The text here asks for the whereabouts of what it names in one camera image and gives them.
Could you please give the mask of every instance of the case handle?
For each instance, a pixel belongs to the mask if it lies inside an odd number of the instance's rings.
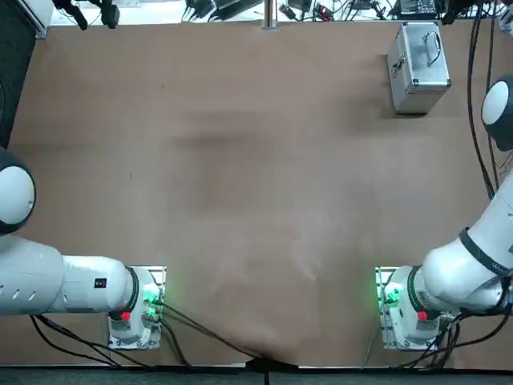
[[[430,35],[434,36],[434,44],[436,46],[436,55],[433,56],[432,58],[430,57],[430,52],[429,52],[428,47],[427,47],[427,39],[430,37]],[[438,59],[438,57],[442,53],[442,43],[440,42],[440,36],[438,36],[438,34],[436,32],[434,32],[433,30],[431,30],[429,32],[426,32],[424,34],[424,39],[423,40],[424,40],[424,44],[426,44],[427,66],[430,67],[431,64],[436,62],[436,59]]]

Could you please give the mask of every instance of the aluminum case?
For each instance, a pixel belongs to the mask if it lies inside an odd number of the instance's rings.
[[[424,115],[450,88],[436,22],[403,22],[386,61],[398,114]]]

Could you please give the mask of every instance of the red button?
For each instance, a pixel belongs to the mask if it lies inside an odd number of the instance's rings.
[[[419,311],[417,313],[417,319],[419,321],[426,321],[427,320],[427,313],[425,311]]]

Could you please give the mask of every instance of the brown table surface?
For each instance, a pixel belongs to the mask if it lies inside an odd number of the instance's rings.
[[[483,144],[489,28],[483,21],[474,71]],[[65,254],[166,265],[167,300],[243,347],[301,365],[362,365],[377,317],[374,267],[422,262],[487,204],[467,118],[471,23],[443,27],[453,87],[420,119],[392,111],[385,55],[397,31],[52,27],[36,44],[10,145],[38,185],[21,235]],[[492,78],[512,60],[511,39],[497,32]],[[56,319],[106,339],[102,315]],[[497,322],[465,321],[461,341]],[[84,362],[46,346],[27,316],[0,318],[0,330],[2,363]],[[453,364],[512,368],[512,330],[457,351]],[[192,363],[247,359],[176,332]],[[135,356],[176,362],[167,343]],[[377,346],[370,364],[410,357]]]

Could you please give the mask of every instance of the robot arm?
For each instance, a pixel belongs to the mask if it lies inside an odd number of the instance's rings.
[[[502,150],[513,149],[513,76],[499,79],[483,102],[482,119]],[[513,272],[513,173],[477,222],[451,243],[431,250],[421,266],[403,266],[390,277],[398,297],[390,318],[399,348],[424,350],[443,314],[489,311],[507,304]]]
[[[48,245],[10,235],[34,210],[28,169],[0,148],[0,315],[108,313],[120,349],[158,347],[160,329],[145,317],[162,290],[143,267],[107,257],[62,255]]]

